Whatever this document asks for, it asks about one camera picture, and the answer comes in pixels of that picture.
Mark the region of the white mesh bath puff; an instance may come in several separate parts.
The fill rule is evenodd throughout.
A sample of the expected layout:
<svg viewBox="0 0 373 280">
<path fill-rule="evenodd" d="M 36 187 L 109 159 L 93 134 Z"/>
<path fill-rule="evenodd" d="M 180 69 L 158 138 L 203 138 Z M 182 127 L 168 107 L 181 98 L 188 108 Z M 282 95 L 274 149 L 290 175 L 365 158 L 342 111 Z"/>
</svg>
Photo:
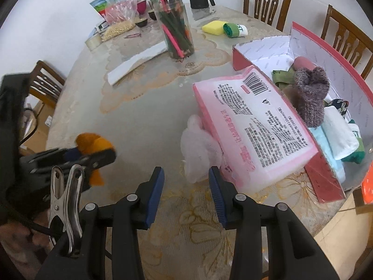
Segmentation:
<svg viewBox="0 0 373 280">
<path fill-rule="evenodd" d="M 200 116 L 193 114 L 187 121 L 180 141 L 186 180 L 196 183 L 208 177 L 211 167 L 221 167 L 223 153 L 219 143 L 207 132 Z"/>
</svg>

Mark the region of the light blue face mask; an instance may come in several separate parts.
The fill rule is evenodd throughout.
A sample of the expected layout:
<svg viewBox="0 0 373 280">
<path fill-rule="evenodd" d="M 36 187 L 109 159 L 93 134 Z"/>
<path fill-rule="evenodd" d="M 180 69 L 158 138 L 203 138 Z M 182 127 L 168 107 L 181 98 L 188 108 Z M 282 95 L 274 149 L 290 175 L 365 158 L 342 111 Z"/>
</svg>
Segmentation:
<svg viewBox="0 0 373 280">
<path fill-rule="evenodd" d="M 317 128 L 309 128 L 308 129 L 313 137 L 315 138 L 316 142 L 318 143 L 319 147 L 322 150 L 324 157 L 326 158 L 330 168 L 332 169 L 334 175 L 336 176 L 337 180 L 340 183 L 343 183 L 346 179 L 345 169 L 343 167 L 343 163 L 340 160 L 335 160 L 330 144 L 328 139 L 322 129 L 321 126 Z"/>
</svg>

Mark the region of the pink tissue pack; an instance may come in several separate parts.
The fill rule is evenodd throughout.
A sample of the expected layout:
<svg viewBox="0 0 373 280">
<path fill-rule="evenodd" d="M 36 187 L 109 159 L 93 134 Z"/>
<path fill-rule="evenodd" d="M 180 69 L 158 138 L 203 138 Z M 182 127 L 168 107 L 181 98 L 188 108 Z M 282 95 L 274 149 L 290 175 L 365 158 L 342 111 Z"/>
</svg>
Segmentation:
<svg viewBox="0 0 373 280">
<path fill-rule="evenodd" d="M 318 153 L 308 128 L 270 79 L 251 65 L 193 84 L 202 120 L 223 151 L 224 178 L 257 193 L 302 169 Z"/>
</svg>

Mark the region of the white towel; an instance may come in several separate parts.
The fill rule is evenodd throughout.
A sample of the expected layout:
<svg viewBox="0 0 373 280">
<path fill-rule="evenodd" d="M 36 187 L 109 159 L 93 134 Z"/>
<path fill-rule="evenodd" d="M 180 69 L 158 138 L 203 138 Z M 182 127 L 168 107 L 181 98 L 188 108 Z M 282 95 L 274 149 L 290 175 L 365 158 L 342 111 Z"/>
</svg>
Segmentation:
<svg viewBox="0 0 373 280">
<path fill-rule="evenodd" d="M 355 136 L 348 123 L 334 106 L 324 108 L 321 127 L 328 139 L 335 160 L 342 160 L 355 149 Z"/>
</svg>

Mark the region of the maroon makeup sponge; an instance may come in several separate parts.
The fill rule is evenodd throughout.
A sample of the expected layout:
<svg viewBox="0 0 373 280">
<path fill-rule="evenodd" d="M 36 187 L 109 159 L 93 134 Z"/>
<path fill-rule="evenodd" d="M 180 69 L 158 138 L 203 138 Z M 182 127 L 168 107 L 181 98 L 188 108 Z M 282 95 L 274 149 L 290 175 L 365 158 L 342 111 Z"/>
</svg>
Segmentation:
<svg viewBox="0 0 373 280">
<path fill-rule="evenodd" d="M 294 59 L 294 62 L 292 64 L 292 68 L 297 71 L 301 68 L 306 68 L 308 70 L 313 70 L 315 68 L 315 64 L 313 64 L 313 62 L 311 62 L 310 60 L 308 60 L 307 58 L 303 57 L 303 56 L 299 56 L 299 57 L 296 57 Z"/>
</svg>

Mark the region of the cardboard box on floor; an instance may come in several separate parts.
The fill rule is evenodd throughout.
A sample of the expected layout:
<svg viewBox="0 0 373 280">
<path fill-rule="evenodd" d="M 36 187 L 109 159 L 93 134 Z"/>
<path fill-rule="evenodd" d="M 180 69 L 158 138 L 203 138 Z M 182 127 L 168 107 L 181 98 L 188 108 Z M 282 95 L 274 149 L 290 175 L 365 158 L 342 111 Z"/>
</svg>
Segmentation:
<svg viewBox="0 0 373 280">
<path fill-rule="evenodd" d="M 21 139 L 30 137 L 21 144 L 22 149 L 33 153 L 45 151 L 53 116 L 54 108 L 42 101 L 33 108 L 27 104 Z"/>
</svg>

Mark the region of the metal clip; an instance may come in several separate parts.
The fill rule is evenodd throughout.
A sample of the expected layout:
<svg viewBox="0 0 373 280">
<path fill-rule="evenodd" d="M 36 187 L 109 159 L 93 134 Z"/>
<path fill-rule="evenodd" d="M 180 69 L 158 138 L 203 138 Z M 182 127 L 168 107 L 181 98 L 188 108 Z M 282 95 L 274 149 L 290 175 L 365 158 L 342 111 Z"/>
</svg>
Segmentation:
<svg viewBox="0 0 373 280">
<path fill-rule="evenodd" d="M 51 207 L 49 215 L 50 239 L 56 244 L 65 233 L 68 238 L 67 254 L 74 252 L 83 235 L 79 220 L 79 203 L 84 181 L 84 170 L 79 164 L 71 167 L 68 177 L 54 166 L 51 171 Z"/>
</svg>

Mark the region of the wooden chair far left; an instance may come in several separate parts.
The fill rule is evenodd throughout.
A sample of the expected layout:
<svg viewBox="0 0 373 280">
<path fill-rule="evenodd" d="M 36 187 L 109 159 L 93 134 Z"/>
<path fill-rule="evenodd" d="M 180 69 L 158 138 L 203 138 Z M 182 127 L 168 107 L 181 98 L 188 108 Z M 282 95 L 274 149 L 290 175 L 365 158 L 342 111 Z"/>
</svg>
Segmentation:
<svg viewBox="0 0 373 280">
<path fill-rule="evenodd" d="M 65 82 L 52 67 L 38 60 L 31 72 L 29 94 L 55 109 Z"/>
</svg>

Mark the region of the wooden chair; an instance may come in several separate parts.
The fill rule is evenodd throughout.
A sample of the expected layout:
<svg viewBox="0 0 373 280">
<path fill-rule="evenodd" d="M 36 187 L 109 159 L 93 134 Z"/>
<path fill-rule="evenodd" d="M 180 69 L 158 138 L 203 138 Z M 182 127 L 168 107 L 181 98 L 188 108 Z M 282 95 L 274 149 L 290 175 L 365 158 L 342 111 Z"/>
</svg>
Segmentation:
<svg viewBox="0 0 373 280">
<path fill-rule="evenodd" d="M 254 0 L 253 17 L 272 26 L 277 10 L 280 10 L 276 29 L 282 32 L 284 30 L 290 4 L 291 0 Z M 243 0 L 243 13 L 248 15 L 249 8 L 250 0 Z"/>
<path fill-rule="evenodd" d="M 332 47 L 356 68 L 365 51 L 370 52 L 370 58 L 360 74 L 366 80 L 372 71 L 372 39 L 369 38 L 345 15 L 341 14 L 332 5 L 328 5 L 321 39 L 325 40 L 331 20 L 338 24 Z"/>
<path fill-rule="evenodd" d="M 52 67 L 38 60 L 31 72 L 29 94 L 55 109 L 65 82 Z"/>
</svg>

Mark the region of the orange round perforated lid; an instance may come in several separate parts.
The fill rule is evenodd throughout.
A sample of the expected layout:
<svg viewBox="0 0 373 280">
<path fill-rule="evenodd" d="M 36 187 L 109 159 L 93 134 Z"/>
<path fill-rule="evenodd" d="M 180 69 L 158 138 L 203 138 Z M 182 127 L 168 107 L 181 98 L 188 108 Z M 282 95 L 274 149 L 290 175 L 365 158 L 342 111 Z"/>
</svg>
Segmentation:
<svg viewBox="0 0 373 280">
<path fill-rule="evenodd" d="M 361 184 L 362 197 L 365 204 L 373 204 L 373 170 L 369 168 Z"/>
</svg>

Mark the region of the white folded paper strip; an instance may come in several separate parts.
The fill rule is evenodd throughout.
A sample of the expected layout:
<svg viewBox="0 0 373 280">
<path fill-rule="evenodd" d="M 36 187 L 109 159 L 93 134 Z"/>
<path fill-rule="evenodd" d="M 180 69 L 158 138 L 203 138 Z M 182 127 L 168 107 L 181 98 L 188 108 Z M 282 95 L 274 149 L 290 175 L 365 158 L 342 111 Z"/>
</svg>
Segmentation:
<svg viewBox="0 0 373 280">
<path fill-rule="evenodd" d="M 165 53 L 168 50 L 164 41 L 149 47 L 148 49 L 132 56 L 127 61 L 122 62 L 115 69 L 107 74 L 108 83 L 113 86 L 120 81 L 125 75 L 137 69 L 140 65 L 152 60 L 156 56 Z"/>
</svg>

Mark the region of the red cardboard box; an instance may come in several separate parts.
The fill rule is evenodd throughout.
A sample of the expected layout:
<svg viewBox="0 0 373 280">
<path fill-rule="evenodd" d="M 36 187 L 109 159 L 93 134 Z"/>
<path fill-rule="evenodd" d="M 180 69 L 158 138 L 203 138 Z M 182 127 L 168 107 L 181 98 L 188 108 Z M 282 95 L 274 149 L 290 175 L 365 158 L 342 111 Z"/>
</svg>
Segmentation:
<svg viewBox="0 0 373 280">
<path fill-rule="evenodd" d="M 289 73 L 285 85 L 295 108 L 317 144 L 305 165 L 320 203 L 345 197 L 345 188 L 362 186 L 372 198 L 372 91 L 352 65 L 327 42 L 297 23 L 289 35 L 234 45 L 233 67 L 255 66 L 267 81 L 249 78 L 256 94 L 278 88 L 276 70 Z"/>
</svg>

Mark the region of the dark floral cloth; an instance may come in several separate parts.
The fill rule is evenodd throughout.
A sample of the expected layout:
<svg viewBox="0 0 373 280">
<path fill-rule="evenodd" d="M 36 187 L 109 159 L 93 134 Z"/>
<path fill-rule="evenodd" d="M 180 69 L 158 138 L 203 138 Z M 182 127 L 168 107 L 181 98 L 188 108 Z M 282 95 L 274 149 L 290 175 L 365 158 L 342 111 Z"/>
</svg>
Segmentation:
<svg viewBox="0 0 373 280">
<path fill-rule="evenodd" d="M 348 111 L 349 102 L 343 99 L 332 99 L 325 104 L 326 107 L 334 106 L 343 118 L 345 118 Z"/>
</svg>

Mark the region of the bag of beans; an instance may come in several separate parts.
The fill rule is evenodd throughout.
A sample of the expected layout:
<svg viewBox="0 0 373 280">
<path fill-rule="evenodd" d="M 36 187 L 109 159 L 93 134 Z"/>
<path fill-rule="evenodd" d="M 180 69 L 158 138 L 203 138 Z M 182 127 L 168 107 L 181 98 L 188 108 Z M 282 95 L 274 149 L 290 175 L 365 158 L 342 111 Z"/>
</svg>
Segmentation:
<svg viewBox="0 0 373 280">
<path fill-rule="evenodd" d="M 121 21 L 119 23 L 115 23 L 110 25 L 106 31 L 102 34 L 101 39 L 103 42 L 108 41 L 118 35 L 124 34 L 135 28 L 135 23 L 133 21 Z"/>
</svg>

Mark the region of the pink hair clip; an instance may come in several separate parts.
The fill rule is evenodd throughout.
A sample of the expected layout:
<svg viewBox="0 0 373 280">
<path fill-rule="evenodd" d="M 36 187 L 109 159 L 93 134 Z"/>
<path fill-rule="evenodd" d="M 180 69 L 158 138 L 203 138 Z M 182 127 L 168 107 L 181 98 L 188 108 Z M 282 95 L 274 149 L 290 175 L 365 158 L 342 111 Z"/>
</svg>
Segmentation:
<svg viewBox="0 0 373 280">
<path fill-rule="evenodd" d="M 137 37 L 141 37 L 141 36 L 142 36 L 141 33 L 136 33 L 136 34 L 126 35 L 124 38 L 133 39 L 133 38 L 137 38 Z"/>
</svg>

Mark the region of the jar of coloured pencils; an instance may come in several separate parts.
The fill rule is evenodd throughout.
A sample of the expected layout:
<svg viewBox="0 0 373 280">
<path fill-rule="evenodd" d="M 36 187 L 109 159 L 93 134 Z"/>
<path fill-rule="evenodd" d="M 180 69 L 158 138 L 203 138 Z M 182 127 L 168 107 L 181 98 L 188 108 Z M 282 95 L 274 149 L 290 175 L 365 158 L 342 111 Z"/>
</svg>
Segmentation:
<svg viewBox="0 0 373 280">
<path fill-rule="evenodd" d="M 192 32 L 182 0 L 157 0 L 155 16 L 164 33 L 169 55 L 183 60 L 194 53 Z"/>
</svg>

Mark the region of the dark small cup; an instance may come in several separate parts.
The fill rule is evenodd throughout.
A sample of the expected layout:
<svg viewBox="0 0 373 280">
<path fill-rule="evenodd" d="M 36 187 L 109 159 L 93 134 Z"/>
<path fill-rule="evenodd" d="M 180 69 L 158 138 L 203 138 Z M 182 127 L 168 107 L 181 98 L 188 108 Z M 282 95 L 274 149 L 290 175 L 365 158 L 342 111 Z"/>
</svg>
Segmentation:
<svg viewBox="0 0 373 280">
<path fill-rule="evenodd" d="M 157 17 L 155 15 L 155 11 L 154 10 L 150 10 L 148 11 L 148 15 L 149 17 L 153 20 L 153 21 L 156 21 L 157 20 Z"/>
<path fill-rule="evenodd" d="M 136 18 L 135 19 L 135 25 L 139 28 L 146 27 L 148 24 L 148 19 L 147 18 Z"/>
</svg>

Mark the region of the plastic bag of snacks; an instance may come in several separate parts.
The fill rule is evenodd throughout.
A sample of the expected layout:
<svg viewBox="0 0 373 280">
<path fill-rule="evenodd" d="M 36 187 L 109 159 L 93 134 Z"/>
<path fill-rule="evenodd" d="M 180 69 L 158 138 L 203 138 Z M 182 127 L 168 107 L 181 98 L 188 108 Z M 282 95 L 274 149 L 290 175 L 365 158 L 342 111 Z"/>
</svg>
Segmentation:
<svg viewBox="0 0 373 280">
<path fill-rule="evenodd" d="M 138 15 L 138 0 L 93 0 L 90 6 L 109 24 L 133 21 Z"/>
</svg>

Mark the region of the yellow sponge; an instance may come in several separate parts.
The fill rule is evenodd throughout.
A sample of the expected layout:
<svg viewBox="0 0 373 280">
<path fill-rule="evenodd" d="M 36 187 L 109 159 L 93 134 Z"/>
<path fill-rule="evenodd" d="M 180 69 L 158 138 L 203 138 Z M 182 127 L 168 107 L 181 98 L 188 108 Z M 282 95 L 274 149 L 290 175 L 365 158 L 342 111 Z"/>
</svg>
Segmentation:
<svg viewBox="0 0 373 280">
<path fill-rule="evenodd" d="M 202 31 L 206 34 L 220 36 L 224 34 L 225 24 L 226 21 L 214 20 L 202 26 Z"/>
</svg>

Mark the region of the wooden chair right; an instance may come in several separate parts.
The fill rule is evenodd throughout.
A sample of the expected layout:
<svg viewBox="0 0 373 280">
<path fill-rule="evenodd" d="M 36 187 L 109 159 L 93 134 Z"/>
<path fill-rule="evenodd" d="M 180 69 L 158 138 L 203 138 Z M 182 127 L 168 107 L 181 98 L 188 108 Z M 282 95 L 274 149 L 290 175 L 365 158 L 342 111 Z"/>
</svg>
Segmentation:
<svg viewBox="0 0 373 280">
<path fill-rule="evenodd" d="M 328 5 L 321 39 L 325 40 L 331 20 L 338 24 L 332 47 L 356 68 L 365 51 L 370 52 L 370 58 L 360 74 L 366 80 L 372 71 L 372 39 L 369 38 L 345 15 L 341 14 L 332 5 Z"/>
</svg>

